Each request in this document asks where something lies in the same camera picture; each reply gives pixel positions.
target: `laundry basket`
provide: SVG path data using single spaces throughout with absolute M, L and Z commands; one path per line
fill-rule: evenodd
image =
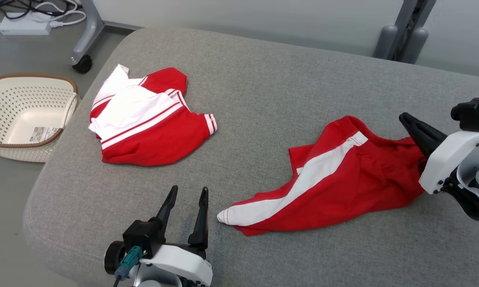
M 77 86 L 66 77 L 0 77 L 0 156 L 46 162 L 79 103 Z

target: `gray table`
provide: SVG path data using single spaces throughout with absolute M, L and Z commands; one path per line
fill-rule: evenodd
M 141 77 L 165 67 L 188 76 L 187 104 L 219 129 L 167 167 L 101 162 L 88 131 L 92 100 L 121 63 Z M 154 216 L 173 184 L 169 242 L 185 243 L 203 186 L 210 191 L 213 286 L 479 287 L 479 224 L 447 195 L 303 232 L 246 237 L 215 215 L 289 181 L 287 149 L 312 144 L 351 114 L 379 136 L 406 136 L 408 111 L 446 133 L 452 106 L 479 97 L 479 78 L 362 56 L 191 29 L 142 29 L 110 56 L 30 195 L 24 232 L 47 267 L 82 286 L 109 287 L 108 245 L 135 219 Z

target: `paper label in basket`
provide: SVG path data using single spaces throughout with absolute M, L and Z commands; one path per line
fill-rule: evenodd
M 49 128 L 49 127 L 35 127 L 32 136 L 30 137 L 29 143 L 36 144 L 38 142 L 43 142 L 48 140 L 53 136 L 59 128 Z

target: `red and white shirt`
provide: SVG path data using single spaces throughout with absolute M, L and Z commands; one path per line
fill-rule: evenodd
M 212 114 L 190 112 L 184 91 L 186 76 L 175 68 L 128 79 L 128 69 L 118 65 L 90 113 L 89 129 L 101 141 L 102 160 L 168 165 L 199 147 L 218 126 Z
M 291 181 L 235 203 L 217 218 L 251 236 L 320 228 L 404 207 L 423 192 L 422 156 L 411 138 L 380 138 L 346 116 L 327 125 L 314 145 L 289 149 Z

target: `basket handle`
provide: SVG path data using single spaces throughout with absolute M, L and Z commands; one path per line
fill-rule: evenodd
M 64 113 L 63 113 L 63 120 L 61 121 L 61 129 L 66 127 L 67 120 L 68 120 L 68 113 L 70 112 L 70 107 L 73 104 L 73 101 L 77 99 L 75 109 L 79 106 L 80 103 L 80 97 L 77 93 L 73 93 L 73 96 L 70 98 L 68 103 L 66 103 L 66 107 L 64 107 Z

